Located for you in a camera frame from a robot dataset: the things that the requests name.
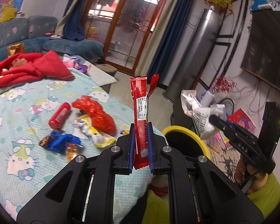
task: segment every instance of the beige curtain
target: beige curtain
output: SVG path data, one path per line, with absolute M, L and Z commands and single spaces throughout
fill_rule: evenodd
M 155 26 L 154 31 L 151 34 L 150 39 L 146 43 L 142 55 L 140 57 L 139 63 L 135 71 L 136 76 L 147 75 L 150 64 L 153 60 L 153 57 L 157 51 L 157 48 L 160 44 L 160 41 L 170 20 L 171 14 L 175 9 L 176 2 L 177 0 L 166 1 L 162 13 L 160 14 L 160 17 L 158 19 L 157 25 Z
M 68 17 L 70 16 L 70 14 L 72 13 L 72 10 L 74 9 L 76 3 L 78 2 L 78 0 L 74 0 L 72 5 L 70 6 L 70 8 L 68 9 L 67 13 L 65 14 L 65 16 L 63 18 L 60 19 L 60 21 L 57 24 L 56 30 L 55 30 L 55 34 L 62 36 L 63 35 L 63 29 L 64 26 L 68 20 Z

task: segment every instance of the silver screw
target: silver screw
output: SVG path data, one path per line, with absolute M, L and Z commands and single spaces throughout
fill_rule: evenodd
M 84 160 L 85 160 L 85 157 L 82 156 L 82 155 L 79 155 L 79 156 L 76 157 L 76 162 L 82 162 Z
M 119 152 L 119 151 L 120 151 L 120 147 L 119 147 L 119 146 L 113 146 L 113 147 L 111 148 L 111 151 L 112 151 L 112 152 Z
M 198 157 L 198 160 L 200 162 L 206 162 L 208 160 L 208 158 L 206 156 L 201 155 L 201 156 Z
M 163 151 L 164 151 L 164 152 L 171 152 L 171 151 L 172 151 L 172 148 L 169 147 L 169 146 L 164 146 L 164 147 L 163 147 Z

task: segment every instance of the hello kitty tablecloth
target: hello kitty tablecloth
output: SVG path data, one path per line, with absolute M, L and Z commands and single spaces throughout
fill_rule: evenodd
M 90 77 L 70 70 L 76 77 L 73 81 L 43 79 L 0 94 L 0 203 L 15 220 L 21 207 L 67 164 L 64 155 L 38 145 L 51 132 L 48 120 L 62 103 L 71 103 L 81 95 L 92 96 L 113 117 L 117 137 L 120 126 L 133 122 L 129 107 L 110 97 Z M 78 115 L 79 111 L 72 109 L 63 130 L 81 139 L 83 155 L 99 155 L 102 149 L 96 148 L 77 128 Z M 116 176 L 114 223 L 123 219 L 151 180 L 149 167 L 133 170 L 130 176 Z

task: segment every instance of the trash can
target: trash can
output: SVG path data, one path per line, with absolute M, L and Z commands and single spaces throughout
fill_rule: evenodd
M 204 155 L 211 158 L 205 143 L 191 130 L 177 125 L 166 127 L 162 134 L 165 136 L 169 146 L 179 150 L 185 156 L 196 158 Z

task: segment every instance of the hand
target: hand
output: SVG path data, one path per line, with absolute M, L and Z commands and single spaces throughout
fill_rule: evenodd
M 258 172 L 258 170 L 252 165 L 246 166 L 244 163 L 244 157 L 241 155 L 240 160 L 237 163 L 236 170 L 234 173 L 234 180 L 236 183 L 240 183 L 245 179 L 245 173 L 248 171 L 250 175 L 255 175 L 256 179 L 252 186 L 247 190 L 246 194 L 252 194 L 259 189 L 261 189 L 267 182 L 268 174 L 263 172 Z

